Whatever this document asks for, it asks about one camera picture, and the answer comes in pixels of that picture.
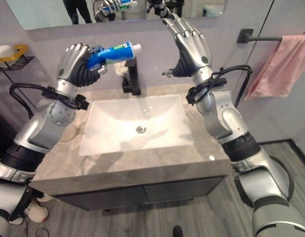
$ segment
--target dark gray cabinet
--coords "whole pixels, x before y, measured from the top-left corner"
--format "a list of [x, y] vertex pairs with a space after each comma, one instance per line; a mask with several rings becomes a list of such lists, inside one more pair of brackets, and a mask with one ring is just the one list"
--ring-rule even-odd
[[192, 198], [207, 195], [222, 178], [200, 179], [144, 186], [148, 201]]
[[58, 199], [87, 210], [108, 209], [147, 202], [143, 187], [58, 196]]
[[156, 201], [204, 196], [218, 185], [223, 178], [222, 176], [150, 185], [142, 184], [136, 187], [125, 187], [114, 190], [59, 195], [56, 198], [87, 210], [110, 209]]

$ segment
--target white sink basin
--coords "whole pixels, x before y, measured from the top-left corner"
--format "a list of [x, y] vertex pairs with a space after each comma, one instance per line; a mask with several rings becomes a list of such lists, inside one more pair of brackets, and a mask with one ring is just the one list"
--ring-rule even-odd
[[95, 101], [79, 155], [192, 145], [178, 95]]

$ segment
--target gray stone countertop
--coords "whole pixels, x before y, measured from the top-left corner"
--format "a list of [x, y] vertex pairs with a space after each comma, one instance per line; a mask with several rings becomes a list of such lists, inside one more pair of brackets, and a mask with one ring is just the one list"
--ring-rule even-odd
[[[142, 88], [141, 97], [180, 95], [194, 138], [193, 146], [167, 147], [80, 157], [80, 142], [89, 111], [77, 111], [77, 136], [59, 142], [37, 168], [31, 187], [50, 195], [112, 189], [145, 183], [204, 178], [231, 173], [229, 159], [205, 129], [203, 117], [185, 96], [191, 84]], [[122, 89], [80, 92], [89, 103], [134, 98]]]

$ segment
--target towel bar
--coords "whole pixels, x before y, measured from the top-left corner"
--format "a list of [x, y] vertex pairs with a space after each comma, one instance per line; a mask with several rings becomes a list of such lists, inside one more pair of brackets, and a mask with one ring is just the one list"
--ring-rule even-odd
[[250, 41], [282, 41], [282, 37], [254, 37], [253, 28], [241, 29], [237, 43], [248, 43]]

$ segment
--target wood floor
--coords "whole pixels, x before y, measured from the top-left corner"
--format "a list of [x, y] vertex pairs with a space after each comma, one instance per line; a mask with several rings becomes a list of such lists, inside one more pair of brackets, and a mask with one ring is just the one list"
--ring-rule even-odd
[[[305, 218], [305, 166], [287, 143], [264, 145], [270, 155], [284, 161], [295, 178], [291, 204]], [[206, 197], [190, 201], [155, 203], [105, 211], [84, 211], [60, 201], [44, 203], [49, 218], [29, 222], [29, 237], [40, 227], [50, 237], [172, 237], [180, 225], [185, 237], [251, 237], [252, 209], [244, 205], [230, 175]], [[11, 237], [21, 237], [25, 224], [11, 226]]]

